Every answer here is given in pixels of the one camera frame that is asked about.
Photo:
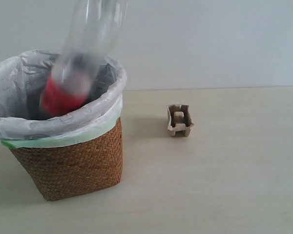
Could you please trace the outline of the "red label cola bottle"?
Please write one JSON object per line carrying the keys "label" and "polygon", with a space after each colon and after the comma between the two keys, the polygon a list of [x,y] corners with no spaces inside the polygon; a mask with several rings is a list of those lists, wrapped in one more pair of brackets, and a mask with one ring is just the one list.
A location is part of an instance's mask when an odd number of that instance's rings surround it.
{"label": "red label cola bottle", "polygon": [[127,5],[126,0],[77,2],[69,34],[41,94],[40,107],[48,117],[83,106],[101,63],[118,40]]}

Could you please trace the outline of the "woven wicker waste basket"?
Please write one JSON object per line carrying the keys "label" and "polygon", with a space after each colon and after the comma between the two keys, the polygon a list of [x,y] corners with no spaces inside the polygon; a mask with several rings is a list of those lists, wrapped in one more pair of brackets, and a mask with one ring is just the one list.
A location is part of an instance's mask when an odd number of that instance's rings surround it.
{"label": "woven wicker waste basket", "polygon": [[59,148],[18,148],[11,153],[43,198],[57,201],[113,187],[123,172],[122,123],[102,136]]}

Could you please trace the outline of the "white plastic bin liner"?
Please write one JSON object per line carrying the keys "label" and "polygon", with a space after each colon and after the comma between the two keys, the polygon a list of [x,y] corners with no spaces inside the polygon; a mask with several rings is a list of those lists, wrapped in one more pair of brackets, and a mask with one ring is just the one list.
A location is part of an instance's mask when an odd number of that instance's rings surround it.
{"label": "white plastic bin liner", "polygon": [[56,148],[96,139],[115,125],[127,81],[113,58],[100,66],[86,104],[61,117],[42,119],[39,102],[59,51],[30,50],[0,63],[0,141],[10,148]]}

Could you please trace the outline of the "brown cardboard pulp tray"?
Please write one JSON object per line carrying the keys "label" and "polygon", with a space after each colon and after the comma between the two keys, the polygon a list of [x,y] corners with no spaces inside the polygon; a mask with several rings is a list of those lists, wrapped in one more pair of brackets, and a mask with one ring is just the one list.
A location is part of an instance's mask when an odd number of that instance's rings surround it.
{"label": "brown cardboard pulp tray", "polygon": [[189,105],[171,104],[167,106],[167,131],[171,137],[176,136],[176,133],[188,137],[193,126]]}

